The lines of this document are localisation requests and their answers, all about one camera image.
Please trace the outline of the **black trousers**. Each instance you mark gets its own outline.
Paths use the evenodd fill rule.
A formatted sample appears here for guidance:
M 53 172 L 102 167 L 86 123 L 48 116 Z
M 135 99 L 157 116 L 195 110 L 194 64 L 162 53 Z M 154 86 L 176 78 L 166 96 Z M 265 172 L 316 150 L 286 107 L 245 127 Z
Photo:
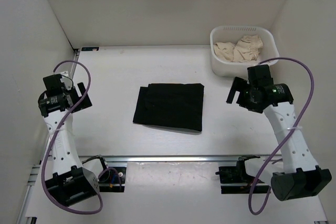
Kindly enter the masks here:
M 140 87 L 133 123 L 202 131 L 204 86 L 151 83 Z

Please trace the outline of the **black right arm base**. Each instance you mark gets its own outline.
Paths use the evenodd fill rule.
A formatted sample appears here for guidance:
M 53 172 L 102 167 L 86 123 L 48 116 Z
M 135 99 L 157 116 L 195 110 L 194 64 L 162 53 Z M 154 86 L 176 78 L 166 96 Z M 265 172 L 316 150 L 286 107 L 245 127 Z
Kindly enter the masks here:
M 221 194 L 249 194 L 254 177 L 246 173 L 245 161 L 260 159 L 256 155 L 240 156 L 235 166 L 220 166 L 215 175 L 219 176 Z

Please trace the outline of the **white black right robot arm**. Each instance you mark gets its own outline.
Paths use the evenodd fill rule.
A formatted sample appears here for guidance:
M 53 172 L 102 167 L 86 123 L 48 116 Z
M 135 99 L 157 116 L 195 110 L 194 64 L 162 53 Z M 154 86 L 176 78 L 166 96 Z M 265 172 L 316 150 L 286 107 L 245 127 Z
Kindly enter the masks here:
M 316 196 L 332 175 L 319 167 L 296 125 L 298 117 L 288 86 L 274 83 L 268 65 L 249 67 L 247 73 L 246 80 L 234 78 L 226 102 L 232 103 L 238 92 L 240 107 L 266 116 L 280 145 L 283 167 L 265 163 L 257 156 L 242 156 L 236 165 L 236 177 L 247 182 L 258 175 L 280 201 Z

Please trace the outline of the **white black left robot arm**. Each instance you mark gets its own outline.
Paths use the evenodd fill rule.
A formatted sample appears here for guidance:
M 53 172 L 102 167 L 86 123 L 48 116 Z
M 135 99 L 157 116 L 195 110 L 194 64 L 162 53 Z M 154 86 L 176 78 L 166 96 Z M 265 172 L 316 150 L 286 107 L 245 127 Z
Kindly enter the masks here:
M 38 99 L 38 107 L 49 136 L 56 138 L 51 148 L 52 177 L 46 180 L 46 188 L 59 204 L 70 207 L 97 195 L 99 182 L 108 180 L 110 169 L 101 155 L 82 162 L 72 132 L 72 115 L 61 123 L 84 94 L 84 84 L 74 84 L 66 71 L 44 77 L 43 82 L 46 90 Z

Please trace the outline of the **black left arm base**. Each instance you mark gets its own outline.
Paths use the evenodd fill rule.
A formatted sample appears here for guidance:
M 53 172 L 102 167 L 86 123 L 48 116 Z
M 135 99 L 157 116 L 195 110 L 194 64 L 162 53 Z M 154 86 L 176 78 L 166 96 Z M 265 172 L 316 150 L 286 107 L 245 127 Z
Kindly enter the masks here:
M 125 190 L 125 181 L 127 168 L 125 166 L 112 166 L 108 160 L 96 155 L 82 161 L 83 167 L 92 171 L 99 184 L 101 193 L 123 193 Z

